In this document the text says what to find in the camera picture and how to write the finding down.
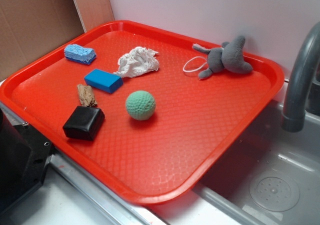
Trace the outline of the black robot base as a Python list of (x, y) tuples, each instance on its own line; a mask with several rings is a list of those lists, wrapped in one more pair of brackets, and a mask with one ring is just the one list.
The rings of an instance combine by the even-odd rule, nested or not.
[(43, 185), (52, 149), (52, 142), (32, 125), (13, 125), (0, 112), (1, 214)]

